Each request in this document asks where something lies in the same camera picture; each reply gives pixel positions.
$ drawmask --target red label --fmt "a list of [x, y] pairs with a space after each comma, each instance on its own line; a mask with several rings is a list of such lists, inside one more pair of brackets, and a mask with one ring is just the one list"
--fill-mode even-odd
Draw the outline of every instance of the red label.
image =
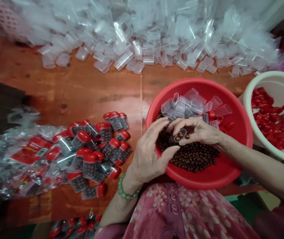
[[42, 156], [53, 146], [52, 143], [39, 137], [33, 137], [27, 146], [11, 156], [12, 159], [24, 164], [33, 164], [42, 158]]

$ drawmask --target jade bracelet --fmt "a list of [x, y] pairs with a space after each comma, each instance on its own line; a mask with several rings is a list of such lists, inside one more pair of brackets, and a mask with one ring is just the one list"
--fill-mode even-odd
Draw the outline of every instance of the jade bracelet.
[[125, 175], [126, 175], [126, 172], [121, 176], [121, 178], [120, 178], [120, 180], [119, 180], [119, 183], [118, 183], [118, 192], [119, 192], [121, 198], [123, 198], [123, 199], [125, 199], [125, 200], [134, 199], [134, 198], [136, 198], [136, 197], [139, 195], [142, 186], [140, 186], [140, 187], [134, 192], [134, 194], [133, 194], [132, 196], [131, 196], [130, 194], [125, 193], [125, 192], [123, 191], [123, 186], [122, 186], [122, 182], [123, 182], [123, 179], [124, 179]]

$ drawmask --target wooden surface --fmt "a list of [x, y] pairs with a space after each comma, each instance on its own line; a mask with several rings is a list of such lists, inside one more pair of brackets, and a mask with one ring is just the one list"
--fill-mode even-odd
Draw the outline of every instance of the wooden surface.
[[[31, 96], [30, 104], [42, 113], [40, 124], [69, 125], [73, 121], [89, 119], [103, 121], [109, 111], [124, 112], [130, 124], [128, 143], [135, 148], [145, 131], [145, 119], [151, 102], [168, 84], [189, 77], [214, 80], [227, 87], [236, 96], [241, 95], [254, 75], [231, 78], [231, 68], [218, 69], [214, 75], [205, 71], [183, 71], [177, 65], [162, 68], [146, 66], [141, 75], [113, 66], [106, 74], [93, 67], [89, 56], [85, 61], [71, 54], [70, 66], [54, 69], [42, 67], [41, 55], [36, 49], [21, 47], [0, 37], [0, 82], [18, 88]], [[125, 172], [132, 160], [121, 167]], [[170, 180], [164, 175], [161, 180]], [[50, 220], [86, 216], [93, 208], [103, 213], [117, 190], [118, 180], [106, 179], [107, 195], [101, 199], [81, 200], [70, 185], [62, 185], [48, 193], [11, 201], [2, 225], [21, 226]], [[259, 186], [239, 187], [234, 183], [218, 189], [222, 195], [233, 195], [261, 190]]]

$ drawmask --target floral pink clothing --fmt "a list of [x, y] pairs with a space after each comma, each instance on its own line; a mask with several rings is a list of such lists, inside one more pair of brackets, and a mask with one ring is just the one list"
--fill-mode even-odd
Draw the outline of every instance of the floral pink clothing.
[[[176, 193], [177, 200], [172, 200], [175, 198], [172, 193]], [[182, 232], [178, 233], [179, 223]], [[154, 184], [147, 188], [141, 195], [129, 224], [102, 228], [95, 239], [172, 238], [170, 231], [176, 232], [179, 239], [260, 238], [242, 215], [216, 190], [196, 191], [176, 183]]]

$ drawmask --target plastic capsule container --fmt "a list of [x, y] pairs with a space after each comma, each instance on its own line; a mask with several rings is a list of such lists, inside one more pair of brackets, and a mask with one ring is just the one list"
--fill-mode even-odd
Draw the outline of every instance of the plastic capsule container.
[[120, 147], [120, 141], [112, 138], [102, 151], [104, 154], [104, 160], [108, 160], [113, 151], [118, 147]]
[[99, 129], [101, 143], [109, 142], [112, 139], [112, 125], [110, 123], [103, 122], [99, 124]]
[[83, 159], [85, 155], [93, 153], [92, 149], [89, 148], [81, 148], [76, 152], [75, 157], [70, 165], [67, 168], [68, 173], [81, 173], [83, 172]]
[[96, 144], [96, 142], [93, 140], [93, 138], [89, 135], [88, 142], [86, 143], [86, 147], [92, 149], [93, 151], [100, 151], [99, 146]]
[[98, 156], [90, 153], [84, 156], [83, 165], [83, 177], [86, 179], [94, 178], [96, 163], [98, 162]]
[[131, 136], [130, 133], [124, 129], [115, 138], [121, 142], [121, 141], [127, 141], [130, 138], [130, 136]]
[[121, 156], [118, 158], [116, 162], [116, 166], [121, 166], [130, 156], [130, 154], [133, 152], [132, 148], [128, 148]]
[[59, 149], [59, 147], [54, 147], [46, 155], [46, 160], [47, 161], [56, 161], [60, 156], [61, 156], [61, 150]]
[[69, 173], [67, 179], [72, 185], [75, 193], [78, 193], [89, 186], [88, 180], [82, 177], [82, 173]]
[[87, 119], [83, 120], [81, 122], [81, 125], [83, 126], [83, 130], [90, 134], [93, 138], [96, 138], [99, 135], [98, 130], [95, 128], [93, 124]]
[[120, 142], [120, 146], [116, 148], [112, 155], [110, 156], [110, 160], [116, 164], [118, 158], [129, 148], [129, 145], [126, 142]]
[[91, 178], [91, 180], [96, 182], [97, 184], [100, 184], [105, 177], [106, 177], [106, 175], [104, 173], [102, 173], [101, 171], [97, 170], [95, 172], [95, 174], [94, 174], [94, 177]]
[[122, 125], [122, 129], [128, 129], [129, 126], [128, 126], [126, 114], [125, 113], [119, 113], [119, 116], [120, 116], [120, 123]]
[[121, 121], [120, 121], [120, 116], [118, 112], [110, 112], [109, 113], [109, 120], [110, 124], [112, 125], [113, 130], [119, 130], [122, 128]]
[[67, 128], [67, 134], [69, 135], [69, 137], [74, 138], [81, 130], [83, 130], [83, 126], [76, 121]]
[[72, 140], [71, 145], [73, 146], [73, 148], [75, 149], [79, 149], [82, 148], [86, 143], [89, 142], [90, 139], [90, 135], [88, 135], [88, 133], [86, 133], [83, 130], [80, 130], [77, 135], [75, 136], [75, 138]]
[[72, 139], [69, 137], [66, 131], [54, 136], [52, 141], [55, 144], [58, 144], [58, 147], [63, 155], [69, 154], [74, 149], [72, 146]]
[[105, 196], [105, 193], [106, 193], [106, 185], [99, 184], [93, 187], [85, 188], [81, 192], [81, 198], [82, 200], [100, 198], [100, 197]]
[[106, 176], [110, 179], [116, 179], [121, 172], [121, 169], [118, 167], [112, 166], [108, 169], [108, 171], [105, 172]]

